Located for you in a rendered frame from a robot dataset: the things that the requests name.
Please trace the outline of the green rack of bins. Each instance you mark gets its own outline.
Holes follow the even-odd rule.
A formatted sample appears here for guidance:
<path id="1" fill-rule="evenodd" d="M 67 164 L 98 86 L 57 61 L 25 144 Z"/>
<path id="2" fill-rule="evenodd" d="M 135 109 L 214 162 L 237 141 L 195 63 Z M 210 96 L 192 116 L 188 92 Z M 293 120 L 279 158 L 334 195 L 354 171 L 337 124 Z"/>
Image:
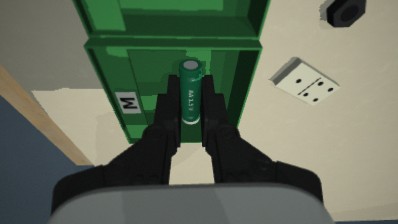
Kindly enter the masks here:
<path id="1" fill-rule="evenodd" d="M 85 51 L 129 144 L 153 124 L 158 94 L 167 94 L 169 75 L 179 77 L 186 59 L 202 63 L 202 77 L 213 75 L 238 128 L 271 0 L 72 1 L 89 38 Z"/>

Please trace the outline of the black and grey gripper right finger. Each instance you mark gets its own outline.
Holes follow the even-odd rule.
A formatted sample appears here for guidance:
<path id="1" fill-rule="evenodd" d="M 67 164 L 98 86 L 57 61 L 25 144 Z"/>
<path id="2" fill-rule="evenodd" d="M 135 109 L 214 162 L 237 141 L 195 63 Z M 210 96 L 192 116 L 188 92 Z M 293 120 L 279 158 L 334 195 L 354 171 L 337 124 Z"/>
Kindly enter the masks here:
<path id="1" fill-rule="evenodd" d="M 280 183 L 313 194 L 324 205 L 320 178 L 308 169 L 272 161 L 230 124 L 224 94 L 215 94 L 213 75 L 202 77 L 202 147 L 211 156 L 214 183 Z"/>

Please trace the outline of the white domino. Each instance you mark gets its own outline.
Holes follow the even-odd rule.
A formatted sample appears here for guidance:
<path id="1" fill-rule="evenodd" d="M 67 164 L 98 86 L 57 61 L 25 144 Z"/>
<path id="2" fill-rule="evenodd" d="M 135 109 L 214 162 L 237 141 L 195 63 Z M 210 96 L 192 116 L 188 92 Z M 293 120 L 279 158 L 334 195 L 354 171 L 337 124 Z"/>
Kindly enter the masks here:
<path id="1" fill-rule="evenodd" d="M 336 81 L 299 57 L 273 82 L 276 87 L 313 106 L 340 89 Z"/>

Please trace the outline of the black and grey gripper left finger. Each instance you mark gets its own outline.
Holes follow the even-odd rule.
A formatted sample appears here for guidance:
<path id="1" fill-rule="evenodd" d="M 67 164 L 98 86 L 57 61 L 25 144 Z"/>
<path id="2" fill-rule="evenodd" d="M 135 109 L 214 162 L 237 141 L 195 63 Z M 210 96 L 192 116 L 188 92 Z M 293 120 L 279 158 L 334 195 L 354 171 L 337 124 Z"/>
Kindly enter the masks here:
<path id="1" fill-rule="evenodd" d="M 167 94 L 158 94 L 153 124 L 140 140 L 112 159 L 66 177 L 53 189 L 51 215 L 67 200 L 95 189 L 169 185 L 171 158 L 181 144 L 180 78 L 169 75 Z"/>

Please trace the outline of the green aa battery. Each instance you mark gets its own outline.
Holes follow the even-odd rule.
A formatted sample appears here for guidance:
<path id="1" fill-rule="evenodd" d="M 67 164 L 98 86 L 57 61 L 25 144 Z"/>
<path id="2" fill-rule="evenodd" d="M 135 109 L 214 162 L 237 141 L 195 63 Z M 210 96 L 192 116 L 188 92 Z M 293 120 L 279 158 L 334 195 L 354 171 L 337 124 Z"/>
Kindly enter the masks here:
<path id="1" fill-rule="evenodd" d="M 186 59 L 179 64 L 181 114 L 186 124 L 195 124 L 200 119 L 203 65 L 195 59 Z"/>

